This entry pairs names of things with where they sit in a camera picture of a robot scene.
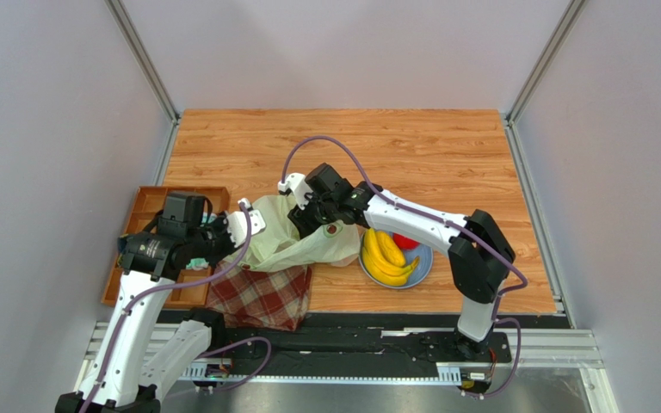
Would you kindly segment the yellow fake banana bunch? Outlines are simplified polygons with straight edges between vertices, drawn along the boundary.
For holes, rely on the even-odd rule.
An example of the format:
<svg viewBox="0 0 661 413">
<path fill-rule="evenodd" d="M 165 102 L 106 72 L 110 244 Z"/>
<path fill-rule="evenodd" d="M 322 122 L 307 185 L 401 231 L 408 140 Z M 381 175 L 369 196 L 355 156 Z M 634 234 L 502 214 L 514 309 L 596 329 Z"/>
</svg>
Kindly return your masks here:
<svg viewBox="0 0 661 413">
<path fill-rule="evenodd" d="M 361 263 L 370 276 L 379 283 L 388 287 L 402 287 L 417 269 L 420 258 L 416 256 L 409 261 L 405 257 L 406 265 L 404 267 L 393 266 L 381 254 L 376 243 L 376 231 L 375 229 L 368 229 L 364 233 L 361 246 Z"/>
</svg>

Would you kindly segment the yellow fake mango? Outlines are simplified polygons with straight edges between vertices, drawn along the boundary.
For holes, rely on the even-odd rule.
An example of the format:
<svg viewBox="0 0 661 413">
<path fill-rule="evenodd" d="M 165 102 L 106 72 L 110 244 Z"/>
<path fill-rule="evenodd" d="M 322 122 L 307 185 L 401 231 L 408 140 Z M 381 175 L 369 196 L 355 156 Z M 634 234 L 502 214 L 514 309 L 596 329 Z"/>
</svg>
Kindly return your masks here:
<svg viewBox="0 0 661 413">
<path fill-rule="evenodd" d="M 395 244 L 392 237 L 383 231 L 376 231 L 376 243 L 378 244 L 381 254 L 393 266 L 404 267 L 406 259 L 402 250 Z"/>
</svg>

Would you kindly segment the red fake apple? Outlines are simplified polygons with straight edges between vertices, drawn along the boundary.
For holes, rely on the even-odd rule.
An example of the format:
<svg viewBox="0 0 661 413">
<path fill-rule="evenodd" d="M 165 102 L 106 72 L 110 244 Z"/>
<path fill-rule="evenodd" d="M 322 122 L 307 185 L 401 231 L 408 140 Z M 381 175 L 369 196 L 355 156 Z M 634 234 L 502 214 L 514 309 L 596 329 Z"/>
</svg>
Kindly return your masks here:
<svg viewBox="0 0 661 413">
<path fill-rule="evenodd" d="M 419 246 L 418 241 L 402 236 L 398 233 L 392 234 L 392 240 L 402 250 L 414 250 Z"/>
</svg>

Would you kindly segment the pale green plastic bag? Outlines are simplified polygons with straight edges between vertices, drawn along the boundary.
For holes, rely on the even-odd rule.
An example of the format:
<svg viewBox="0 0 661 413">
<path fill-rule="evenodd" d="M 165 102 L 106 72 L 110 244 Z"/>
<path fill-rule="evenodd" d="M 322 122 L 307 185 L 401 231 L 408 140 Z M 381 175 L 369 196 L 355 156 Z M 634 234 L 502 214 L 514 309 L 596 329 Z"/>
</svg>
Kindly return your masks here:
<svg viewBox="0 0 661 413">
<path fill-rule="evenodd" d="M 290 221 L 288 213 L 296 202 L 281 195 L 266 195 L 252 202 L 266 224 L 255 235 L 238 266 L 256 272 L 278 272 L 295 266 L 326 263 L 344 267 L 361 250 L 359 231 L 341 221 L 321 225 L 306 237 Z"/>
</svg>

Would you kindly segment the blue plastic plate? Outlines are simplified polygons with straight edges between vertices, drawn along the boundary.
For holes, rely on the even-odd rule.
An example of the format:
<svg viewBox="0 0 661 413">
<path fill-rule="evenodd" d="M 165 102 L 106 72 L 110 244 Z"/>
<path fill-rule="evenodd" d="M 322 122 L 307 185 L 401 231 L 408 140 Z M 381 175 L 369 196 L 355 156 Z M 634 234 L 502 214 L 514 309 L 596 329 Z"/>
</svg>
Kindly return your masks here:
<svg viewBox="0 0 661 413">
<path fill-rule="evenodd" d="M 385 231 L 388 233 L 390 236 L 392 236 L 392 232 Z M 420 262 L 417 266 L 417 269 L 412 273 L 411 278 L 408 280 L 408 282 L 402 286 L 402 287 L 388 287 L 384 284 L 379 283 L 375 279 L 373 279 L 370 274 L 367 272 L 367 270 L 364 268 L 364 265 L 361 263 L 361 250 L 359 254 L 359 262 L 361 265 L 361 268 L 363 271 L 377 284 L 383 287 L 391 288 L 391 289 L 406 289 L 406 288 L 412 288 L 416 286 L 417 284 L 421 283 L 427 275 L 430 273 L 432 269 L 432 264 L 433 264 L 433 251 L 430 247 L 421 245 L 414 250 L 403 250 L 405 257 L 410 261 L 414 257 L 418 256 L 420 258 Z"/>
</svg>

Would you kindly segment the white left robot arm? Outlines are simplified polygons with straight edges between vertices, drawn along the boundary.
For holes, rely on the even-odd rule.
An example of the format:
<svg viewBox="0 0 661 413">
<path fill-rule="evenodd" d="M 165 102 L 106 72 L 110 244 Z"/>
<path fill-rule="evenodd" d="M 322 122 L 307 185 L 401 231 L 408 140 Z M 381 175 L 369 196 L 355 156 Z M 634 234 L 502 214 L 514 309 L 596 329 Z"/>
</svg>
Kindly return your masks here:
<svg viewBox="0 0 661 413">
<path fill-rule="evenodd" d="M 106 335 L 77 390 L 62 394 L 57 412 L 159 412 L 166 394 L 200 353 L 210 348 L 219 316 L 194 309 L 149 361 L 145 352 L 158 316 L 171 292 L 205 285 L 178 282 L 191 260 L 216 265 L 235 251 L 245 253 L 263 222 L 254 222 L 251 203 L 242 199 L 235 213 L 212 211 L 203 195 L 173 191 L 162 210 L 138 233 L 120 241 L 120 290 Z"/>
</svg>

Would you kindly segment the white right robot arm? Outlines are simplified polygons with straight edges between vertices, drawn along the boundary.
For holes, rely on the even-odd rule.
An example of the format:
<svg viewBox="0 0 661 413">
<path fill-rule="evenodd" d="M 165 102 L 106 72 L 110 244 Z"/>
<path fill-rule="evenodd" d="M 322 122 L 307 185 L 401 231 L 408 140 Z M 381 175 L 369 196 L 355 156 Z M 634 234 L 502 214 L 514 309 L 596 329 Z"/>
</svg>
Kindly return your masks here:
<svg viewBox="0 0 661 413">
<path fill-rule="evenodd" d="M 288 174 L 277 187 L 280 194 L 294 197 L 290 218 L 302 236 L 342 221 L 393 232 L 447 256 L 454 285 L 464 297 L 457 332 L 470 342 L 489 338 L 503 282 L 516 259 L 489 213 L 444 213 L 410 203 L 369 180 L 352 185 L 327 163 L 307 176 Z"/>
</svg>

